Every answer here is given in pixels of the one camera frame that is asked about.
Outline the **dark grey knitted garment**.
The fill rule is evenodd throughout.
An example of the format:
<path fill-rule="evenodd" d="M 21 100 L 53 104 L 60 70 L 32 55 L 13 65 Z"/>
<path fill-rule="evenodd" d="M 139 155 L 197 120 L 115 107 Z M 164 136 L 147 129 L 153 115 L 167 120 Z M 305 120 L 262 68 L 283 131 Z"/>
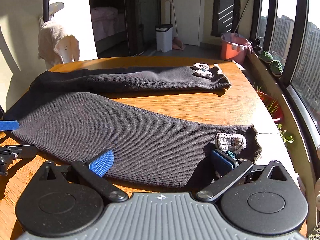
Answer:
<path fill-rule="evenodd" d="M 44 72 L 3 118 L 16 120 L 22 142 L 71 163 L 110 149 L 108 176 L 159 187 L 202 187 L 214 170 L 217 148 L 253 160 L 260 152 L 253 126 L 221 126 L 181 120 L 129 106 L 110 93 L 230 88 L 218 66 L 209 77 L 191 67 L 129 67 Z"/>

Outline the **leafy green plant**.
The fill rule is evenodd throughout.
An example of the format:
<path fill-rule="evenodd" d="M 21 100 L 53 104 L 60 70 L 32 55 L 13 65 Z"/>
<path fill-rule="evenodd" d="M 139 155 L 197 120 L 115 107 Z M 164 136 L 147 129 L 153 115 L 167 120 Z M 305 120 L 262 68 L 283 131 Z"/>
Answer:
<path fill-rule="evenodd" d="M 292 144 L 294 142 L 295 139 L 294 139 L 292 133 L 290 133 L 286 129 L 283 129 L 282 124 L 277 124 L 277 128 L 278 128 L 279 134 L 281 136 L 281 139 L 285 145 Z"/>

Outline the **red pot with grass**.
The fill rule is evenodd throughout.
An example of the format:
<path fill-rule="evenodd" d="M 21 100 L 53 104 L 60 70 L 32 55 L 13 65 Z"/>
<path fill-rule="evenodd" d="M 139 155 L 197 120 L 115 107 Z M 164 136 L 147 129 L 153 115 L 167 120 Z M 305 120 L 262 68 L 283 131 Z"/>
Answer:
<path fill-rule="evenodd" d="M 274 123 L 275 124 L 281 123 L 281 121 L 283 121 L 284 114 L 279 102 L 264 92 L 256 91 L 256 93 L 264 103 Z"/>

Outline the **green slipper near window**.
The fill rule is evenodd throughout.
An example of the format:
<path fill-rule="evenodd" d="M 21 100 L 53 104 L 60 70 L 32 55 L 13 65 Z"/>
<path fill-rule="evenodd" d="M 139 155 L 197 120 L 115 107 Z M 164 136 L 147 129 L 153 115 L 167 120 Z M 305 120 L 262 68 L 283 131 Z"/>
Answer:
<path fill-rule="evenodd" d="M 259 59 L 265 63 L 271 63 L 274 61 L 273 56 L 266 50 L 263 50 L 260 55 Z"/>

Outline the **orange bucket with cloths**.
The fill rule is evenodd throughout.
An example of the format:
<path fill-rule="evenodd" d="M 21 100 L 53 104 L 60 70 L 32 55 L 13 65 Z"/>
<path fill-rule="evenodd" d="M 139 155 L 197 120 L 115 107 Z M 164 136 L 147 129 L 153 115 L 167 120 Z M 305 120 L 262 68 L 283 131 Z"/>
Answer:
<path fill-rule="evenodd" d="M 238 33 L 221 34 L 221 59 L 243 64 L 247 54 L 252 54 L 251 42 Z"/>

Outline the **pink dustpan with broom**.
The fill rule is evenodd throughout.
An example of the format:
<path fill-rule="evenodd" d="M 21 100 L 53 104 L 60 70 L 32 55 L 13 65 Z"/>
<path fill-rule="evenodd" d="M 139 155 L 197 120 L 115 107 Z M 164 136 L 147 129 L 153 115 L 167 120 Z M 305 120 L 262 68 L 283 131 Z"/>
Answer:
<path fill-rule="evenodd" d="M 171 4 L 172 4 L 173 12 L 174 12 L 174 22 L 175 22 L 175 29 L 176 29 L 176 36 L 173 39 L 172 48 L 176 49 L 176 50 L 184 51 L 185 44 L 180 40 L 180 38 L 178 36 L 178 26 L 177 26 L 177 20 L 176 20 L 176 12 L 175 12 L 174 0 L 171 0 Z"/>

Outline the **pink bed in room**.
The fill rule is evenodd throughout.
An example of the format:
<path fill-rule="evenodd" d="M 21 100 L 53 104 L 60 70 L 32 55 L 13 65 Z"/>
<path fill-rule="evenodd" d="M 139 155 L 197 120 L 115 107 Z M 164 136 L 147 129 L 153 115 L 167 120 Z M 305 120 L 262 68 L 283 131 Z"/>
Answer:
<path fill-rule="evenodd" d="M 95 42 L 126 30 L 125 15 L 114 7 L 91 8 Z"/>

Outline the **white plastic trash bin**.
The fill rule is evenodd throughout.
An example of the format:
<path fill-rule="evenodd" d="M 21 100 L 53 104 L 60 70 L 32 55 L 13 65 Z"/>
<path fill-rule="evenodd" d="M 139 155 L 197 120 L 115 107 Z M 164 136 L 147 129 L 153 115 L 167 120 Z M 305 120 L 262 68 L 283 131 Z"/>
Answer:
<path fill-rule="evenodd" d="M 172 50 L 173 25 L 160 24 L 155 26 L 157 51 L 166 53 Z"/>

